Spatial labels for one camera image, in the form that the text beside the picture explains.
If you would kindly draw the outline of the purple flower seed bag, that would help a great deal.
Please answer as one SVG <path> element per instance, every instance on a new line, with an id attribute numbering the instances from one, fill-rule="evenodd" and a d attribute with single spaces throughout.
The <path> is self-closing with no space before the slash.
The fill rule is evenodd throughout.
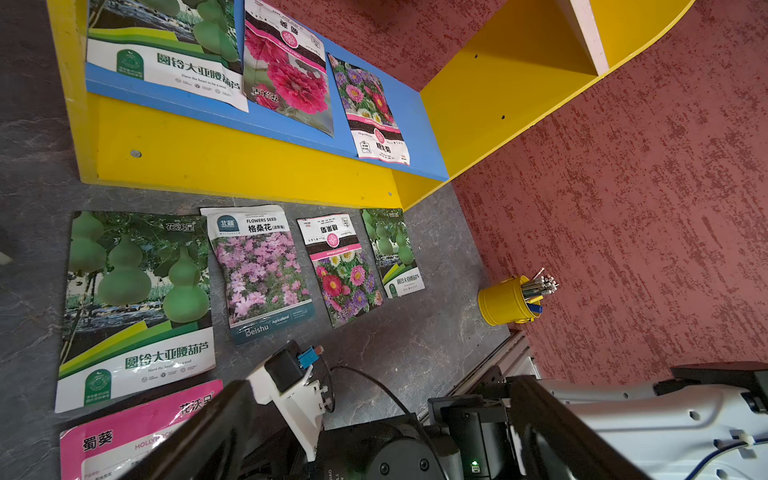
<path id="1" fill-rule="evenodd" d="M 315 308 L 287 216 L 278 205 L 202 208 L 225 282 L 228 324 L 237 344 L 312 319 Z"/>

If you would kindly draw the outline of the pink zinnia seed bag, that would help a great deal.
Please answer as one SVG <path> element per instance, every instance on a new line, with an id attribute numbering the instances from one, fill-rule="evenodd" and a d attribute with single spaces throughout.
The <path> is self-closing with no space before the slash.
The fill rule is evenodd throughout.
<path id="1" fill-rule="evenodd" d="M 384 303 L 348 214 L 297 221 L 331 325 L 347 325 Z"/>

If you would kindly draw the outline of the large green gourd seed bag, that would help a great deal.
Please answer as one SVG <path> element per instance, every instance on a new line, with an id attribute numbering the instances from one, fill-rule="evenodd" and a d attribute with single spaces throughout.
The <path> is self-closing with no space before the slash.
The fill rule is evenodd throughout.
<path id="1" fill-rule="evenodd" d="M 55 412 L 215 367 L 209 251 L 200 215 L 74 213 Z"/>

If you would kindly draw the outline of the pink back-side seed bag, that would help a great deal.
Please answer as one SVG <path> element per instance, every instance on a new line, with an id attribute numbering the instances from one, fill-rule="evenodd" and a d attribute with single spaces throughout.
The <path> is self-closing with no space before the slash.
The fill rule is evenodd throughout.
<path id="1" fill-rule="evenodd" d="M 222 381 L 209 381 L 64 431 L 61 477 L 122 477 L 222 390 Z"/>

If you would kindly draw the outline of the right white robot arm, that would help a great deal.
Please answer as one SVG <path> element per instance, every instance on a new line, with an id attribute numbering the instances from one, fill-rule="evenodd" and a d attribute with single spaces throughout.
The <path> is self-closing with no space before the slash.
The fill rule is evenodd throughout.
<path id="1" fill-rule="evenodd" d="M 243 479 L 763 479 L 767 367 L 677 366 L 637 389 L 515 376 L 398 416 L 320 433 L 289 428 L 249 453 Z"/>

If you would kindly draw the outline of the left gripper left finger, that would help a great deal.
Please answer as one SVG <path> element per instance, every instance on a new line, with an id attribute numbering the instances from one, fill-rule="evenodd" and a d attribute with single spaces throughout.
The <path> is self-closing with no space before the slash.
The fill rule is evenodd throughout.
<path id="1" fill-rule="evenodd" d="M 123 477 L 236 479 L 254 416 L 255 398 L 249 382 L 233 381 Z"/>

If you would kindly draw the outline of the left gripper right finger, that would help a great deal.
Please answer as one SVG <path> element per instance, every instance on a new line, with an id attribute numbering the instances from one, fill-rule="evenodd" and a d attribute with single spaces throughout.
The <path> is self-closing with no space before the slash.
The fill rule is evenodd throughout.
<path id="1" fill-rule="evenodd" d="M 645 479 L 531 376 L 510 377 L 508 418 L 528 479 Z"/>

